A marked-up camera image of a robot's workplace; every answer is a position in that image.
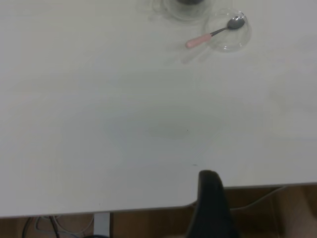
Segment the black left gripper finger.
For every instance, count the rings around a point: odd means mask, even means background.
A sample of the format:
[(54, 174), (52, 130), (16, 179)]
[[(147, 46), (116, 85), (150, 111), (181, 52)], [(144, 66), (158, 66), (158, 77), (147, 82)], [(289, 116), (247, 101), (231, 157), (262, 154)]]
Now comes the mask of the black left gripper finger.
[(199, 172), (198, 199), (187, 238), (239, 238), (219, 175)]

